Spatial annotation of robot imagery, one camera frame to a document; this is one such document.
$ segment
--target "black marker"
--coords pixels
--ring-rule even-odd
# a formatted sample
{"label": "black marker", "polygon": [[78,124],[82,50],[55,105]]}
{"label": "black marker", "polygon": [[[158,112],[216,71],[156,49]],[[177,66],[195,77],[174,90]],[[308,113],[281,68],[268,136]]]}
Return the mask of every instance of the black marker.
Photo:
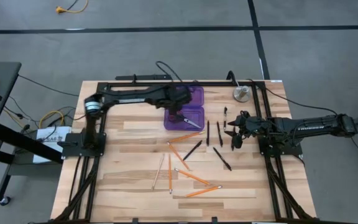
{"label": "black marker", "polygon": [[224,163],[224,165],[226,165],[226,167],[231,171],[231,166],[223,159],[223,157],[221,156],[221,154],[218,152],[218,150],[214,148],[214,151],[216,152],[216,154],[219,156],[219,158],[221,158],[222,162]]}
{"label": "black marker", "polygon": [[207,122],[206,128],[206,145],[209,146],[209,121]]}
{"label": "black marker", "polygon": [[221,147],[223,147],[223,140],[221,136],[221,129],[219,128],[219,121],[216,122],[216,125],[218,126],[219,143],[221,144]]}
{"label": "black marker", "polygon": [[223,131],[226,130],[226,118],[227,118],[227,107],[224,107],[224,121],[223,121]]}
{"label": "black marker", "polygon": [[183,160],[185,161],[185,160],[187,159],[187,157],[189,157],[190,154],[191,154],[194,150],[196,150],[196,148],[198,148],[198,147],[201,145],[202,142],[203,142],[203,140],[199,141],[199,142],[197,143],[197,145],[183,158]]}

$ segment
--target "gray carpet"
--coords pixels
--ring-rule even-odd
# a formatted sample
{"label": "gray carpet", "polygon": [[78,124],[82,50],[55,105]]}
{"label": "gray carpet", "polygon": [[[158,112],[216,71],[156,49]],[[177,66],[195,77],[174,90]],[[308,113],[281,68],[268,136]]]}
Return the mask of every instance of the gray carpet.
{"label": "gray carpet", "polygon": [[[92,0],[80,14],[55,13],[57,5],[71,2],[0,0],[0,29],[251,25],[247,1],[241,0]],[[258,0],[255,8],[261,26],[358,25],[358,1]],[[358,30],[269,31],[262,40],[271,79],[284,81],[287,97],[358,116]],[[184,79],[225,78],[228,70],[238,78],[262,78],[252,31],[0,35],[0,61],[21,62],[21,75],[70,93],[79,92],[82,80],[161,73],[156,60]],[[23,79],[11,96],[34,119],[77,102]],[[7,105],[18,110],[10,100]],[[290,108],[294,118],[327,114]],[[0,122],[19,130],[5,114]],[[331,136],[305,139],[302,146],[318,216],[358,223],[357,148]],[[3,172],[0,164],[0,180]],[[48,220],[59,175],[12,178],[7,195],[14,200],[0,206],[0,223]]]}

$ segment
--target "wood grain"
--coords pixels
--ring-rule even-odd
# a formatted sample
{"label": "wood grain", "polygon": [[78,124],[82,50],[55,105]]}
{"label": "wood grain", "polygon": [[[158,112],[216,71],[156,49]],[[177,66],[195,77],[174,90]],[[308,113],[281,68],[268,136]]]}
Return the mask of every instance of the wood grain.
{"label": "wood grain", "polygon": [[[285,96],[283,83],[267,81],[266,85],[274,93]],[[83,100],[95,92],[96,86],[97,82],[94,81],[83,82],[75,118],[84,115]],[[213,185],[223,186],[192,198],[186,198],[185,195],[211,186],[172,172],[173,193],[170,195],[168,159],[163,161],[155,190],[151,191],[150,187],[162,154],[172,153],[167,141],[193,132],[165,130],[164,111],[145,103],[111,108],[106,122],[106,151],[99,165],[91,221],[131,222],[134,217],[139,218],[140,222],[206,222],[211,217],[232,222],[274,220],[265,162],[259,154],[257,139],[246,139],[242,148],[233,152],[230,136],[223,133],[225,106],[227,121],[234,120],[240,110],[255,115],[253,98],[247,103],[239,103],[233,100],[232,91],[233,87],[204,87],[205,123],[209,120],[212,124],[209,147],[206,146],[206,133],[172,143],[179,155],[184,157],[198,141],[204,140],[186,160],[191,169],[189,173]],[[260,92],[258,95],[264,113],[262,95]],[[291,116],[285,100],[270,93],[268,98],[273,116]],[[219,145],[217,121],[221,124],[223,147]],[[81,131],[84,125],[84,118],[74,121],[73,131]],[[233,171],[227,170],[212,147],[222,154]],[[186,170],[176,156],[172,154],[171,157],[172,169]],[[51,218],[57,217],[67,206],[76,160],[68,158],[63,163]],[[303,164],[292,156],[283,156],[282,161],[289,191],[306,212],[315,216]],[[84,217],[87,195],[82,201],[80,218]],[[279,200],[284,216],[283,200]]]}

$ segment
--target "white paper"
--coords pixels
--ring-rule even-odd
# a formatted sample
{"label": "white paper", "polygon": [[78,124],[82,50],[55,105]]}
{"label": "white paper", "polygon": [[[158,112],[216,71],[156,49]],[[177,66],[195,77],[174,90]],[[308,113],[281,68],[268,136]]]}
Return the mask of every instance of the white paper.
{"label": "white paper", "polygon": [[[50,128],[44,128],[44,129],[38,129],[37,131],[37,139],[45,139],[50,135],[50,133],[55,130],[55,127]],[[57,142],[64,141],[66,139],[66,134],[71,132],[71,127],[57,127],[56,131],[49,136],[47,139],[44,140],[43,144],[46,146],[51,147],[52,149],[62,152],[63,148],[58,146]],[[43,157],[34,155],[34,158],[32,159],[33,163],[41,163],[41,162],[49,162],[48,159],[45,159]]]}

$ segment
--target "black desk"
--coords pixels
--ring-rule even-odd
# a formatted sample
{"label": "black desk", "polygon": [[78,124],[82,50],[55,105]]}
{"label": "black desk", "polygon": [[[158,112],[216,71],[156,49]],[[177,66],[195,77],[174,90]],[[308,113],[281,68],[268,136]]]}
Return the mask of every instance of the black desk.
{"label": "black desk", "polygon": [[[7,99],[9,98],[16,79],[19,76],[18,72],[20,67],[21,63],[19,62],[0,62],[0,96],[2,97],[2,100],[0,101],[0,115]],[[0,124],[0,147],[3,142],[25,149],[33,154],[42,156],[59,164],[63,163],[62,154],[60,152]],[[0,162],[11,165],[14,159],[14,154],[8,154],[0,151]],[[4,195],[5,189],[11,177],[8,171],[9,167],[0,185],[0,200]]]}

